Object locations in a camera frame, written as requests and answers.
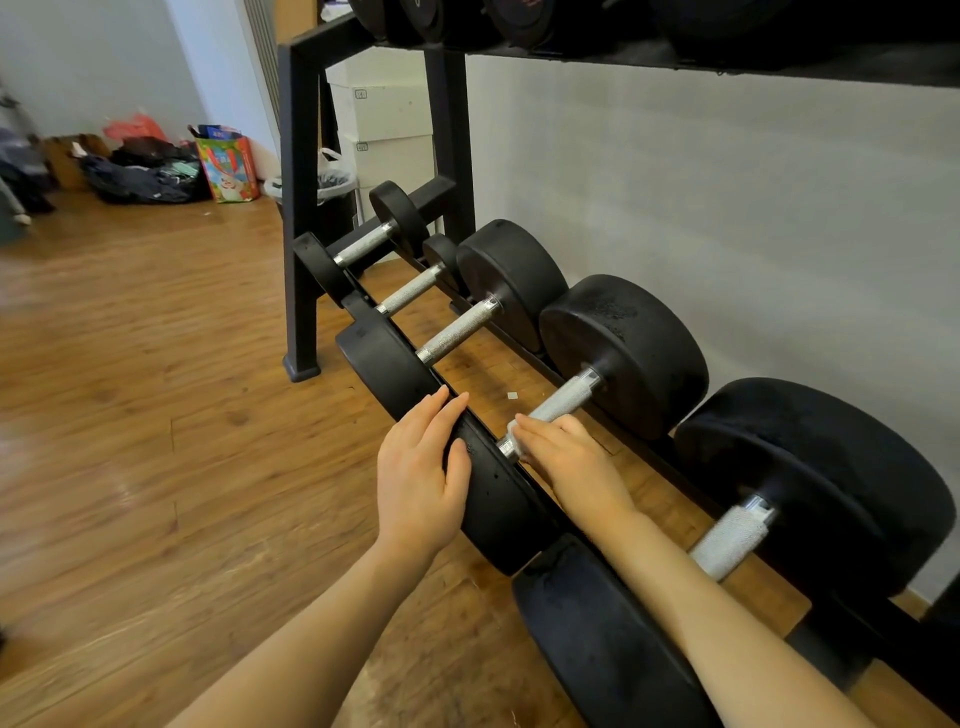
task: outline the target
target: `wooden floor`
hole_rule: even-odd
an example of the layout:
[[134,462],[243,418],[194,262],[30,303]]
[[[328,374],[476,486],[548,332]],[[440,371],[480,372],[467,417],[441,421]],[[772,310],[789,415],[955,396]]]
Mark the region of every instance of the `wooden floor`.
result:
[[[391,425],[333,344],[288,382],[269,202],[59,200],[0,248],[0,725],[154,726],[270,635],[374,536]],[[412,277],[371,270],[378,297]],[[397,316],[449,323],[432,292]],[[552,388],[482,331],[439,369],[494,432]],[[517,392],[519,399],[507,399]],[[709,519],[596,425],[636,501],[689,546]],[[807,603],[758,560],[728,587],[781,634]],[[854,690],[880,725],[953,725],[883,665]],[[458,537],[403,605],[348,726],[575,726],[510,585]]]

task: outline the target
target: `person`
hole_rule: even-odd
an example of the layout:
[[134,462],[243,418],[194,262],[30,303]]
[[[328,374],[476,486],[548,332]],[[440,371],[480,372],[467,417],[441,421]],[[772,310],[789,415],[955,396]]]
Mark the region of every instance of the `person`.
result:
[[[444,448],[469,395],[445,388],[387,434],[377,455],[379,533],[343,577],[171,723],[177,728],[327,726],[387,623],[456,535],[467,447]],[[693,666],[724,725],[871,723],[636,510],[620,474],[576,418],[516,416],[528,462]]]

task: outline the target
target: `pink plastic bag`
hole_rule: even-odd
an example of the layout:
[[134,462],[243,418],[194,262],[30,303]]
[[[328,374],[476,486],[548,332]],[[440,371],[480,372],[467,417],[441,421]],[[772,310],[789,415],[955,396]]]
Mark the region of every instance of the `pink plastic bag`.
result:
[[131,136],[152,136],[169,141],[160,125],[145,113],[136,113],[129,121],[111,121],[104,127],[104,135],[117,141]]

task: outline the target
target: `silver dumbbell handle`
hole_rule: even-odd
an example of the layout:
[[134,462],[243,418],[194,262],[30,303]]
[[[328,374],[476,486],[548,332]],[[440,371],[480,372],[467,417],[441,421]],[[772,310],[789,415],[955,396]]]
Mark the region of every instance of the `silver dumbbell handle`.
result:
[[[603,386],[603,378],[592,367],[586,367],[541,402],[540,406],[530,413],[530,417],[552,423],[563,415],[572,414],[584,406],[601,386]],[[516,420],[512,420],[507,425],[507,434],[496,444],[503,456],[512,462],[518,460],[523,454],[520,442],[514,437],[515,425]]]
[[500,301],[496,296],[489,295],[420,347],[417,357],[428,367],[432,367],[463,344],[468,336],[486,324],[499,310]]
[[390,318],[433,288],[437,284],[440,274],[445,270],[446,266],[442,263],[430,266],[405,286],[385,298],[376,310]]
[[375,230],[368,232],[356,242],[347,245],[341,252],[333,257],[333,262],[340,268],[346,268],[370,251],[380,247],[382,243],[393,237],[395,232],[396,223],[393,220],[389,223],[384,223]]
[[690,557],[714,581],[721,581],[760,545],[777,517],[777,508],[760,496],[735,505],[690,550]]

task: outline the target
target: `black metal rack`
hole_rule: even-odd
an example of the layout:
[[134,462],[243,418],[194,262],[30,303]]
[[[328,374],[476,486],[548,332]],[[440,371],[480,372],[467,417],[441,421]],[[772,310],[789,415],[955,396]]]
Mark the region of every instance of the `black metal rack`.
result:
[[[312,231],[317,204],[316,153],[318,138],[318,79],[332,64],[375,45],[373,37],[352,16],[325,24],[287,45],[280,46],[280,131],[282,151],[284,277],[286,293],[287,354],[284,367],[298,382],[320,373],[317,361],[316,301],[322,291],[294,255],[294,239]],[[455,205],[444,215],[444,231],[455,241],[475,232],[473,174],[470,157],[467,71],[464,53],[423,45],[433,118],[437,169],[440,176],[455,183]],[[511,58],[557,57],[521,51],[506,45],[481,51],[485,55]],[[904,43],[861,44],[838,48],[827,61],[779,69],[720,69],[683,63],[662,39],[621,43],[611,51],[578,59],[617,65],[691,68],[724,73],[762,73],[805,78],[829,78],[907,85],[960,87],[960,44]],[[338,241],[331,250],[339,252],[377,223],[361,226]],[[387,244],[371,253],[359,265],[376,262],[392,250]],[[402,254],[416,270],[421,261]],[[466,310],[470,302],[440,286],[451,306]],[[344,306],[369,306],[362,291],[348,297]],[[548,361],[523,349],[496,327],[490,330],[555,384],[562,383]],[[715,502],[692,482],[679,466],[670,438],[648,443],[638,440],[610,421],[594,407],[587,411],[627,447],[653,466],[694,502],[719,517]],[[960,722],[960,692],[956,689],[955,651],[943,640],[943,614],[955,613],[954,606],[934,611],[940,615],[940,631],[908,616],[888,599],[864,598],[824,592],[795,565],[799,554],[771,535],[759,555],[812,603],[812,609],[787,640],[837,685],[846,688],[874,658],[887,663],[941,710]]]

